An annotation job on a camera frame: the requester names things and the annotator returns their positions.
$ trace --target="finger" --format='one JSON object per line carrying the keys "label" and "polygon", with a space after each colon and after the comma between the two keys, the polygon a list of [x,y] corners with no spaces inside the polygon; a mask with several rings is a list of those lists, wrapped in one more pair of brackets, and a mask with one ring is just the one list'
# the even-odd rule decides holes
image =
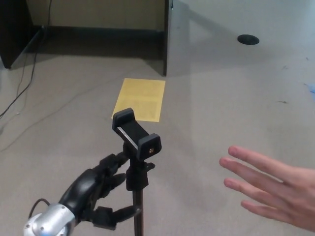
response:
{"label": "finger", "polygon": [[241,192],[259,203],[281,210],[288,210],[286,203],[282,199],[262,191],[249,183],[242,182],[237,179],[226,178],[224,180],[224,184],[226,187]]}
{"label": "finger", "polygon": [[141,208],[137,206],[128,206],[113,213],[115,222],[123,222],[132,217],[135,217],[141,212]]}
{"label": "finger", "polygon": [[108,196],[110,191],[112,191],[117,186],[121,185],[125,181],[125,179],[126,174],[124,173],[107,178],[103,183],[103,189],[99,195],[99,199]]}
{"label": "finger", "polygon": [[120,168],[124,163],[128,161],[128,157],[124,155],[123,152],[120,152],[116,155],[117,162],[118,162],[118,168]]}
{"label": "finger", "polygon": [[121,185],[126,179],[126,174],[122,173],[122,174],[118,174],[115,175],[113,177],[111,177],[109,179],[108,184],[111,186],[112,190],[116,187],[118,187],[119,185]]}
{"label": "finger", "polygon": [[281,179],[282,181],[294,182],[296,181],[296,178],[298,178],[298,175],[295,174],[294,167],[271,159],[260,153],[238,146],[231,146],[228,149],[228,153],[229,155],[245,161],[257,169]]}
{"label": "finger", "polygon": [[256,215],[292,224],[292,218],[290,217],[290,215],[282,210],[270,206],[260,206],[251,203],[250,201],[242,201],[241,206]]}
{"label": "finger", "polygon": [[94,167],[96,172],[107,170],[109,176],[114,175],[118,168],[128,161],[128,158],[121,152],[117,155],[111,154],[99,162],[99,165]]}
{"label": "finger", "polygon": [[288,186],[285,186],[268,175],[255,171],[228,157],[221,158],[220,165],[234,172],[252,186],[274,196],[279,196],[282,199],[285,199],[289,194],[291,194],[291,190]]}

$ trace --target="desk leg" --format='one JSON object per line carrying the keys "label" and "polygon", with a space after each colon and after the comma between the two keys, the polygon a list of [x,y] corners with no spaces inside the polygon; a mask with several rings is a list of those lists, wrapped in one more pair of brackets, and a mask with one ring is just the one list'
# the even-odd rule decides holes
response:
{"label": "desk leg", "polygon": [[11,68],[35,35],[26,0],[0,0],[0,57]]}
{"label": "desk leg", "polygon": [[165,0],[164,10],[164,46],[163,46],[163,76],[167,75],[169,38],[171,28],[172,0]]}

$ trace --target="robotic hand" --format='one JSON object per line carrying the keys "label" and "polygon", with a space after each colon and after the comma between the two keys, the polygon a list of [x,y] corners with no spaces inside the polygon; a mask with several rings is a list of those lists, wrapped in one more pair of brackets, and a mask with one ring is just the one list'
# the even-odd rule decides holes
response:
{"label": "robotic hand", "polygon": [[113,212],[96,202],[105,198],[111,190],[122,184],[125,174],[115,175],[118,168],[128,161],[123,154],[111,154],[93,169],[84,171],[66,190],[57,204],[51,204],[44,213],[28,220],[24,236],[69,236],[81,221],[94,226],[115,230],[116,224],[141,212],[138,206],[129,206]]}

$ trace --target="human hand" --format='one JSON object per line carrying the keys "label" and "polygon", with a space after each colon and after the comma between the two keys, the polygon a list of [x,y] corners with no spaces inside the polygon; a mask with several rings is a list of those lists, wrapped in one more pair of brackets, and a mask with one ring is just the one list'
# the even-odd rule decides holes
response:
{"label": "human hand", "polygon": [[230,147],[228,153],[262,171],[229,157],[220,159],[222,167],[246,181],[226,178],[225,186],[263,204],[244,200],[242,207],[254,214],[315,232],[315,170],[292,167],[237,146]]}

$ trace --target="round hole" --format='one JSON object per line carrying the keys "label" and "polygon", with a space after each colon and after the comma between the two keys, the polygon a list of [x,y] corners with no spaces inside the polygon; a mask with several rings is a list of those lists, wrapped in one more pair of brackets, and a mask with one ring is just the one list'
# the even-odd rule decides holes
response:
{"label": "round hole", "polygon": [[259,38],[250,34],[242,34],[237,37],[237,41],[245,45],[256,45],[259,43]]}

